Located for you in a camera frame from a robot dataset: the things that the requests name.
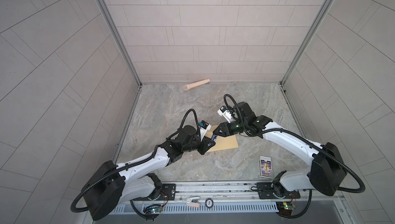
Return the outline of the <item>yellow manila envelope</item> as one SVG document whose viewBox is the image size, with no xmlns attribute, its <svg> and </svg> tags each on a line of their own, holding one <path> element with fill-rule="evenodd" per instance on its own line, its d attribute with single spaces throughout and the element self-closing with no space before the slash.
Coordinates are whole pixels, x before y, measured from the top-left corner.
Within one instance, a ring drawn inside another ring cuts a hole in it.
<svg viewBox="0 0 395 224">
<path fill-rule="evenodd" d="M 218 125 L 213 125 L 211 129 L 206 133 L 205 137 L 207 138 L 212 138 L 213 136 L 213 131 L 215 128 L 217 128 Z M 215 141 L 216 145 L 212 147 L 208 152 L 216 152 L 216 151 L 223 151 L 223 150 L 229 150 L 229 149 L 236 149 L 239 147 L 237 139 L 235 136 L 230 136 L 230 137 L 220 137 L 217 136 L 217 139 Z"/>
</svg>

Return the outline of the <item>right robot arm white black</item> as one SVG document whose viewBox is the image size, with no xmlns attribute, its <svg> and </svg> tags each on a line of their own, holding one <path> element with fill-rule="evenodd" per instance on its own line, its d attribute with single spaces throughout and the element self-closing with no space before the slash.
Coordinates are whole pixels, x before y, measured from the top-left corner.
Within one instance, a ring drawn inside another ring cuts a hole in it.
<svg viewBox="0 0 395 224">
<path fill-rule="evenodd" d="M 336 191 L 344 191 L 340 184 L 351 170 L 343 162 L 337 147 L 310 141 L 294 132 L 284 129 L 271 118 L 256 116 L 248 103 L 240 102 L 233 107 L 224 105 L 218 114 L 226 119 L 215 130 L 218 137 L 230 137 L 245 133 L 248 137 L 258 137 L 283 147 L 307 164 L 306 169 L 281 171 L 272 181 L 271 189 L 277 198 L 286 192 L 296 190 L 317 190 L 326 196 Z"/>
</svg>

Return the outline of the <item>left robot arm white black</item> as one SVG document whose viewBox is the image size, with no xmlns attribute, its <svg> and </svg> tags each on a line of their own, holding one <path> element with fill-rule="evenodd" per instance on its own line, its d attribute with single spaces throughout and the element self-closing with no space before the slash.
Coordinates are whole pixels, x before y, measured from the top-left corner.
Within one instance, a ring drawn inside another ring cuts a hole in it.
<svg viewBox="0 0 395 224">
<path fill-rule="evenodd" d="M 126 163 L 115 164 L 111 160 L 103 163 L 81 191 L 92 219 L 104 218 L 127 200 L 156 199 L 163 184 L 154 171 L 177 162 L 185 152 L 205 154 L 215 146 L 206 137 L 210 129 L 211 125 L 205 122 L 200 122 L 198 129 L 186 125 L 179 129 L 176 138 L 168 138 L 150 154 Z"/>
</svg>

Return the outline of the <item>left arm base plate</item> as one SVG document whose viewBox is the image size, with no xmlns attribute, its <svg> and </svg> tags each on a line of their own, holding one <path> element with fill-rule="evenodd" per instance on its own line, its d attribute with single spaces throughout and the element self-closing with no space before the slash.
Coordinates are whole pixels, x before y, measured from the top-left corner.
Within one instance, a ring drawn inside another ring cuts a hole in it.
<svg viewBox="0 0 395 224">
<path fill-rule="evenodd" d="M 155 187 L 154 192 L 148 197 L 141 197 L 134 199 L 135 201 L 165 201 L 174 200 L 176 192 L 176 184 L 165 183 L 161 186 L 161 189 Z"/>
</svg>

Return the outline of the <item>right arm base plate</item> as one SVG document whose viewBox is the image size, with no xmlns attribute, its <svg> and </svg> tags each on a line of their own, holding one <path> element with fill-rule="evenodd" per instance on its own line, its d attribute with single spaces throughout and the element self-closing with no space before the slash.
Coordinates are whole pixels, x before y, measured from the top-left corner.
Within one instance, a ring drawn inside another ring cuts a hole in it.
<svg viewBox="0 0 395 224">
<path fill-rule="evenodd" d="M 260 199 L 299 199 L 298 191 L 289 192 L 282 185 L 272 182 L 259 182 L 256 184 Z"/>
</svg>

